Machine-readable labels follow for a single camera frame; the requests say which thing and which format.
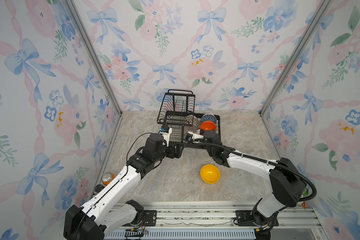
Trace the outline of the plain orange bowl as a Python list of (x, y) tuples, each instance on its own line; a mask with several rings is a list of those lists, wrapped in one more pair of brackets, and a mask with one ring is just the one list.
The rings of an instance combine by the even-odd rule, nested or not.
[(200, 129), (203, 131), (216, 131), (217, 126), (212, 121), (204, 121), (203, 123), (201, 123)]

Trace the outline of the blue triangle pattern bowl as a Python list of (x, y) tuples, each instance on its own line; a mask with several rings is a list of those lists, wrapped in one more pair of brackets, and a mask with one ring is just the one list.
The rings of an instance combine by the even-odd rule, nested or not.
[(214, 114), (206, 113), (201, 117), (200, 121), (201, 121), (201, 123), (212, 122), (212, 123), (216, 124), (217, 123), (217, 117)]

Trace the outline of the brown checker pattern bowl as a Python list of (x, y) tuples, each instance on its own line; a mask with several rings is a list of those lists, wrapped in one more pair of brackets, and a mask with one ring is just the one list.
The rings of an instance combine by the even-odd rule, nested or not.
[(190, 119), (191, 119), (190, 123), (192, 123), (193, 126), (196, 126), (197, 128), (200, 126), (201, 123), (200, 123), (200, 120), (197, 117), (191, 116)]

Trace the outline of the plain yellow bowl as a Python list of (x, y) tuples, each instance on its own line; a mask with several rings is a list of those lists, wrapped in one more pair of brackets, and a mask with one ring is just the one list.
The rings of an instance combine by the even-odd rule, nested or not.
[(215, 184), (220, 180), (220, 170), (214, 165), (205, 165), (200, 170), (202, 180), (207, 184)]

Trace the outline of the pink striped bowl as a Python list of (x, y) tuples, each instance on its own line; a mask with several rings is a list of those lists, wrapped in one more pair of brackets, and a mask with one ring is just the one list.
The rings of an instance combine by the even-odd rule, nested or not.
[(200, 133), (200, 128), (197, 126), (189, 126), (187, 129), (187, 132), (192, 132), (194, 134), (199, 134)]

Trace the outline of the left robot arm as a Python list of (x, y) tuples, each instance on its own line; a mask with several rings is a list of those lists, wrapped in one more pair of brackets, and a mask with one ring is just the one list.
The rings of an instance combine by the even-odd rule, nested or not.
[(80, 207), (70, 207), (65, 216), (63, 236), (67, 240), (102, 240), (110, 232), (129, 225), (144, 225), (144, 207), (134, 200), (120, 209), (114, 205), (134, 185), (154, 170), (164, 158), (180, 158), (181, 143), (170, 143), (167, 134), (150, 134), (143, 147), (130, 156), (116, 177)]

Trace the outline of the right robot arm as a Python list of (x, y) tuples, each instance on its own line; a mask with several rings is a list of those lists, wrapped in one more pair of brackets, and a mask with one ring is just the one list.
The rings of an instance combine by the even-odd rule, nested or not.
[(250, 213), (250, 221), (264, 229), (271, 228), (279, 212), (294, 208), (299, 202), (312, 200), (317, 188), (308, 177), (301, 174), (287, 158), (266, 160), (224, 146), (216, 131), (203, 131), (205, 147), (213, 160), (221, 166), (243, 170), (257, 175), (271, 184), (272, 192), (261, 198)]

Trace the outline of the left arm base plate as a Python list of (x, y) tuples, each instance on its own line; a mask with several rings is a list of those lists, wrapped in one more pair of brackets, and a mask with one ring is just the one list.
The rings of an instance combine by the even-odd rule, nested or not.
[(143, 210), (137, 213), (134, 220), (128, 224), (133, 227), (155, 227), (157, 222), (156, 210)]

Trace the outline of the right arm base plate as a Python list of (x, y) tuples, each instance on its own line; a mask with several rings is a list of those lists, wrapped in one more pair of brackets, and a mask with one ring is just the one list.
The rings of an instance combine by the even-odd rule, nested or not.
[(275, 219), (275, 216), (272, 215), (269, 218), (264, 217), (259, 212), (253, 212), (250, 210), (237, 210), (235, 211), (236, 217), (234, 218), (234, 224), (239, 227), (277, 227), (279, 222)]

